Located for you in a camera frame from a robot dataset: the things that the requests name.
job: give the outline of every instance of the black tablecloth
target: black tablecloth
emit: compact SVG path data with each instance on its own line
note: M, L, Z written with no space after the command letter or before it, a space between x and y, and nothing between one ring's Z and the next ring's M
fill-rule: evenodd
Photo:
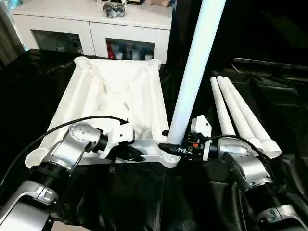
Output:
M74 55L30 50L0 72L2 152L0 176L25 146L47 130L75 69ZM161 70L171 122L183 67ZM192 117L204 114L221 134L205 72ZM229 74L282 155L271 166L281 188L308 222L308 86L275 78ZM2 205L28 176L24 160L13 168ZM237 186L218 161L79 166L56 207L59 220L91 230L254 230Z

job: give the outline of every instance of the black fabric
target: black fabric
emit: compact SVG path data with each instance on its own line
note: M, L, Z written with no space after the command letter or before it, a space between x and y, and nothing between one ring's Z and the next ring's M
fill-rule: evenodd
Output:
M74 56L31 50L0 72L4 112L0 175L30 141L46 131L75 69ZM171 122L183 68L160 73ZM308 223L308 87L278 78L226 73L256 116L280 145L271 163L287 198ZM192 117L204 114L213 135L221 134L206 71ZM16 165L2 205L27 178L24 160ZM187 163L174 169L158 163L79 166L56 215L66 224L94 231L256 230L251 209L217 161Z

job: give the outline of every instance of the curtain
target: curtain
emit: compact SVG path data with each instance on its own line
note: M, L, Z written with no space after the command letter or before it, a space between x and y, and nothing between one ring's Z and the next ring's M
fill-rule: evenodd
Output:
M9 64L24 52L7 6L0 0L0 66Z

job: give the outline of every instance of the items on cabinet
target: items on cabinet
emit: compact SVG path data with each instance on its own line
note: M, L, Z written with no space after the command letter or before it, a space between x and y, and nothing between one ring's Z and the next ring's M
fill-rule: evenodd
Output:
M106 2L103 5L103 10L108 18L121 18L125 15L125 6L123 4L113 5L111 2Z
M111 0L111 2L116 2L116 3L122 3L124 4L123 0ZM127 4L137 4L137 5L142 5L144 0L125 0Z
M168 7L171 5L171 0L145 0L145 3L148 5L161 5Z

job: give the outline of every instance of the white pipe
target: white pipe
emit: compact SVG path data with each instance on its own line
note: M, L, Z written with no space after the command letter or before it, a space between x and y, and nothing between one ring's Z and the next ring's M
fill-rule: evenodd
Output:
M220 123L221 132L223 135L235 135L235 131L232 126L225 102L222 98L217 79L211 77L212 91L214 95L216 110L218 114L218 119Z
M276 158L281 155L281 149L278 144L273 141L268 133L265 131L255 114L251 111L245 100L241 97L237 89L231 83L228 77L224 77L225 82L228 84L228 87L237 103L241 109L247 123L249 124L251 130L257 139L261 141L264 147L264 153L269 158Z
M226 0L202 1L170 126L168 143L181 144L183 140L225 2Z
M228 88L227 82L225 82L222 76L218 76L217 80L240 136L251 142L259 150L263 151L261 142L254 136L251 128L245 120L244 115L242 114L242 111L233 98L233 95Z

